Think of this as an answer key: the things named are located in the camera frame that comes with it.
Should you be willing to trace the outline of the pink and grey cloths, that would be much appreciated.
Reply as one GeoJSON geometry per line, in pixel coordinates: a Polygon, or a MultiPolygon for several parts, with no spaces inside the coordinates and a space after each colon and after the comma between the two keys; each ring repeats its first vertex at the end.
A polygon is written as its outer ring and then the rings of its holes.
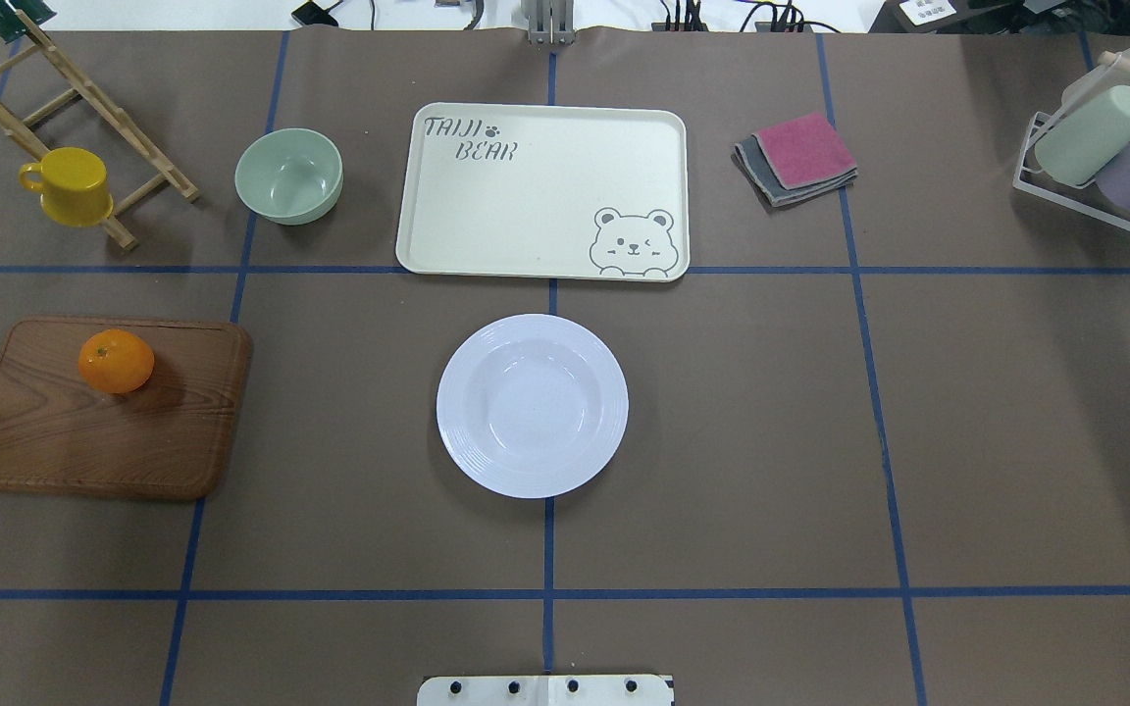
{"type": "Polygon", "coordinates": [[[822,112],[765,127],[734,143],[745,177],[770,207],[786,207],[847,186],[855,157],[822,112]]]}

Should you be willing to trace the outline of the orange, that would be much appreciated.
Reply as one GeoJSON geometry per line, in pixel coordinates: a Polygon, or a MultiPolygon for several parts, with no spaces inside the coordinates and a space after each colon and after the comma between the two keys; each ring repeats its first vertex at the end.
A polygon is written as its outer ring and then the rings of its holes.
{"type": "Polygon", "coordinates": [[[77,373],[89,387],[108,394],[127,394],[151,378],[156,356],[151,345],[121,328],[108,328],[89,337],[77,354],[77,373]]]}

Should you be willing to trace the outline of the green bowl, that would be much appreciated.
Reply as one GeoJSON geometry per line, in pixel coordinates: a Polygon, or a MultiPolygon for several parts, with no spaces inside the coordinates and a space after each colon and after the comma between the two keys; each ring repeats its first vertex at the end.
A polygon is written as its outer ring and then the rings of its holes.
{"type": "Polygon", "coordinates": [[[299,227],[328,213],[342,191],[342,156],[313,129],[288,127],[261,136],[234,166],[234,191],[243,206],[282,227],[299,227]]]}

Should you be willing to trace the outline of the aluminium frame post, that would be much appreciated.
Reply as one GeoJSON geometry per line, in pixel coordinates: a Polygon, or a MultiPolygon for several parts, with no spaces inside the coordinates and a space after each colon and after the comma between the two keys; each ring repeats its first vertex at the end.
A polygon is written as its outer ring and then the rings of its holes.
{"type": "Polygon", "coordinates": [[[521,9],[528,20],[531,45],[566,46],[577,40],[573,0],[525,0],[521,1],[521,9]]]}

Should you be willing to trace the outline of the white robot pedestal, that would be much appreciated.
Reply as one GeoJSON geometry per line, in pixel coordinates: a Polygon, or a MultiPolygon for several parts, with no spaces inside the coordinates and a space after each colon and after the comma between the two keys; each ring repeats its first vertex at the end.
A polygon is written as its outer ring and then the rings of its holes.
{"type": "Polygon", "coordinates": [[[673,705],[671,676],[438,676],[417,705],[673,705]]]}

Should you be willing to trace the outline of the green cup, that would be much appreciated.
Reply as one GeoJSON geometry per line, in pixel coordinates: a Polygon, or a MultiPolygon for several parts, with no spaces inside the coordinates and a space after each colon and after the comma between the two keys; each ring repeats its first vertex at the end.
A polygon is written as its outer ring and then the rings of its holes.
{"type": "Polygon", "coordinates": [[[1062,117],[1033,146],[1033,155],[1050,178],[1064,186],[1084,186],[1127,143],[1130,85],[1116,85],[1062,117]]]}

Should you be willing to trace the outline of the white plate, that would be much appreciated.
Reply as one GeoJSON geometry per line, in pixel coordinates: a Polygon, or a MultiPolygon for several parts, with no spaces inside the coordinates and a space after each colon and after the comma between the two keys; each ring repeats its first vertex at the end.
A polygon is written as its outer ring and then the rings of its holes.
{"type": "Polygon", "coordinates": [[[547,499],[605,470],[629,408],[624,371],[599,335],[570,319],[521,314],[458,345],[438,381],[436,421],[468,479],[547,499]]]}

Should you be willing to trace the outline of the wooden cutting board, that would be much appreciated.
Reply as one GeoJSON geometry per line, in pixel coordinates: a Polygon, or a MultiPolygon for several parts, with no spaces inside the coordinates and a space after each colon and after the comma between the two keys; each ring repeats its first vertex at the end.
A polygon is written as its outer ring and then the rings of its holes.
{"type": "Polygon", "coordinates": [[[0,491],[191,502],[229,465],[252,359],[228,322],[20,319],[0,350],[0,491]],[[79,349],[108,328],[153,348],[156,367],[123,396],[90,387],[79,349]]]}

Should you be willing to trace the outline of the yellow mug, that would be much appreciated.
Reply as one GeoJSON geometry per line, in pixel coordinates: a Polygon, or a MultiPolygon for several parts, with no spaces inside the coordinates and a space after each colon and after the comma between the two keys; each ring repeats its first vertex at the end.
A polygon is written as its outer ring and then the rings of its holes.
{"type": "Polygon", "coordinates": [[[18,169],[21,188],[40,197],[44,213],[64,227],[95,227],[113,215],[106,164],[89,149],[60,147],[18,169]]]}

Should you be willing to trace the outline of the small black device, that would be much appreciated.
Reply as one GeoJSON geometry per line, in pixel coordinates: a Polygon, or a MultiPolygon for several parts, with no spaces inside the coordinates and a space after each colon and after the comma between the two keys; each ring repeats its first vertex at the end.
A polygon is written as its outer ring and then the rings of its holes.
{"type": "Polygon", "coordinates": [[[333,9],[342,5],[342,1],[332,1],[331,5],[323,5],[322,1],[304,1],[295,9],[292,9],[292,19],[299,26],[325,25],[338,27],[339,23],[334,18],[333,9]]]}

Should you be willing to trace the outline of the white cup rack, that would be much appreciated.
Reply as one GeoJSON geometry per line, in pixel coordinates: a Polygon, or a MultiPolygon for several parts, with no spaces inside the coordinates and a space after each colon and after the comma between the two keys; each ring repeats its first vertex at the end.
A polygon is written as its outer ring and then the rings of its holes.
{"type": "MultiPolygon", "coordinates": [[[[1130,60],[1125,60],[1118,52],[1103,52],[1095,59],[1095,64],[1107,63],[1111,68],[1127,69],[1130,71],[1130,60]]],[[[1077,99],[1072,106],[1061,107],[1061,103],[1050,113],[1036,113],[1031,117],[1026,134],[1019,148],[1019,156],[1014,169],[1012,188],[1031,193],[1031,195],[1044,198],[1053,204],[1067,207],[1075,213],[1090,216],[1090,218],[1109,224],[1111,227],[1130,232],[1130,211],[1112,204],[1106,197],[1099,192],[1095,185],[1095,178],[1084,186],[1064,186],[1064,184],[1050,178],[1044,169],[1041,169],[1038,162],[1033,155],[1033,146],[1044,137],[1049,130],[1058,124],[1068,113],[1076,111],[1087,101],[1077,99]]]]}

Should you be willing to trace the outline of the dark green mug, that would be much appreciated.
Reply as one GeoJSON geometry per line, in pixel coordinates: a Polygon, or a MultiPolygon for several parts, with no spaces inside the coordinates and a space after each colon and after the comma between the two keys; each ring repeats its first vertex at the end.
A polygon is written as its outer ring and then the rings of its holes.
{"type": "Polygon", "coordinates": [[[45,1],[0,1],[0,40],[5,43],[26,36],[26,24],[18,14],[24,14],[34,25],[43,25],[56,15],[45,1]]]}

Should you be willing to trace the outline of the cream bear tray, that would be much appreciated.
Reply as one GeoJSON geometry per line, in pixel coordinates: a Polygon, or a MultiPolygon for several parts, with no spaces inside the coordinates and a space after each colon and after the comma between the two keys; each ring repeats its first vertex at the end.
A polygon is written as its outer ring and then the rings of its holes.
{"type": "Polygon", "coordinates": [[[676,280],[692,260],[687,148],[663,108],[427,104],[395,260],[431,276],[676,280]]]}

